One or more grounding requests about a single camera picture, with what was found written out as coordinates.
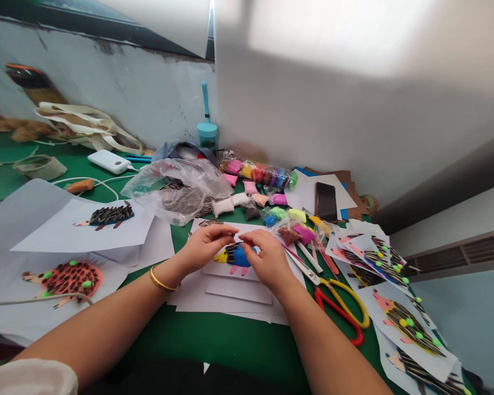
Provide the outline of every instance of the scissors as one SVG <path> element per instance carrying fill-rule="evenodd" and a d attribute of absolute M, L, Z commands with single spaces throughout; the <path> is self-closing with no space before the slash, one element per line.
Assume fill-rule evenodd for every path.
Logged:
<path fill-rule="evenodd" d="M 349 322 L 351 326 L 353 326 L 353 328 L 357 332 L 357 337 L 351 340 L 351 342 L 355 347 L 359 347 L 364 341 L 364 335 L 362 334 L 362 329 L 366 329 L 367 327 L 369 327 L 369 315 L 368 312 L 366 311 L 366 307 L 364 306 L 360 298 L 357 296 L 356 293 L 353 292 L 351 288 L 349 288 L 345 284 L 340 283 L 339 281 L 335 281 L 333 279 L 325 280 L 317 276 L 313 272 L 313 270 L 307 267 L 307 265 L 304 263 L 302 259 L 300 259 L 300 257 L 295 255 L 295 253 L 293 253 L 285 245 L 284 247 L 286 252 L 293 260 L 293 262 L 295 262 L 295 264 L 300 268 L 300 270 L 315 286 L 315 291 L 313 295 L 315 296 L 315 300 L 317 301 L 317 304 L 325 312 L 324 302 L 327 303 L 332 309 L 334 309 L 337 313 L 339 313 L 340 316 L 342 316 L 347 322 Z M 324 293 L 320 289 L 320 285 L 324 285 L 329 289 L 331 294 L 335 297 L 336 301 L 339 303 L 340 307 L 337 306 L 334 302 L 332 302 L 331 299 L 329 299 L 326 295 L 324 295 Z M 339 296 L 337 291 L 335 291 L 335 288 L 333 288 L 333 285 L 345 290 L 348 294 L 351 295 L 353 299 L 355 299 L 355 301 L 357 302 L 358 306 L 362 311 L 362 316 L 363 316 L 362 322 L 360 322 L 348 309 L 348 307 L 342 301 L 342 298 Z"/>

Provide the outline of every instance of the canvas bag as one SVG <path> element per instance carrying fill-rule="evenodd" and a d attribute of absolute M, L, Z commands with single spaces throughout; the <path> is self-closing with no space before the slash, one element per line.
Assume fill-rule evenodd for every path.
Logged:
<path fill-rule="evenodd" d="M 108 114 L 94 108 L 42 101 L 35 109 L 35 113 L 42 118 L 67 125 L 73 134 L 71 136 L 60 134 L 60 136 L 72 143 L 81 144 L 96 151 L 103 149 L 111 151 L 115 148 L 134 155 L 143 153 L 143 143 L 121 129 Z M 114 136 L 118 134 L 139 148 L 134 149 L 118 143 L 114 139 Z"/>

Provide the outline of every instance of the hand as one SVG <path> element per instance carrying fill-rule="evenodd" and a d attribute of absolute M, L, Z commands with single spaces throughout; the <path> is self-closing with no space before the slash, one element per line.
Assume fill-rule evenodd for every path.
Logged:
<path fill-rule="evenodd" d="M 199 228 L 188 238 L 179 255 L 185 275 L 205 266 L 227 244 L 234 243 L 231 235 L 240 230 L 229 225 L 210 225 Z"/>
<path fill-rule="evenodd" d="M 271 233 L 258 229 L 239 235 L 239 238 L 243 240 L 241 246 L 256 275 L 273 294 L 298 282 L 282 245 Z M 260 248 L 259 254 L 251 248 L 254 246 Z"/>

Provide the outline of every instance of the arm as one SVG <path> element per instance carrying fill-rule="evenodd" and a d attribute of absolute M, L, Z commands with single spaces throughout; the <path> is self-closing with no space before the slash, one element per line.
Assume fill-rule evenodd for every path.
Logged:
<path fill-rule="evenodd" d="M 183 278 L 234 242 L 238 229 L 212 225 L 198 229 L 183 249 L 158 265 L 154 275 L 176 287 Z M 41 358 L 71 367 L 85 388 L 106 374 L 125 354 L 147 322 L 166 300 L 169 291 L 156 286 L 149 273 L 82 310 L 41 337 L 13 360 Z"/>
<path fill-rule="evenodd" d="M 260 248 L 259 255 L 246 246 L 244 251 L 260 280 L 284 308 L 311 392 L 391 395 L 366 358 L 296 279 L 279 241 L 264 230 L 243 234 L 240 239 L 242 246 Z"/>

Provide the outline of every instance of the gold bracelet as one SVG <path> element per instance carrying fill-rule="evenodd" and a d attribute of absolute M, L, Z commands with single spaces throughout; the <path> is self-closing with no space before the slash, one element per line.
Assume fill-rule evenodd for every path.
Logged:
<path fill-rule="evenodd" d="M 175 288 L 170 288 L 169 286 L 166 286 L 165 284 L 163 284 L 161 281 L 159 281 L 156 276 L 154 276 L 154 268 L 156 267 L 157 265 L 153 265 L 152 268 L 150 269 L 150 278 L 152 279 L 152 281 L 154 282 L 155 285 L 159 286 L 159 287 L 162 287 L 164 289 L 166 289 L 167 291 L 176 291 L 179 286 L 181 286 L 181 284 L 179 284 L 177 287 Z"/>

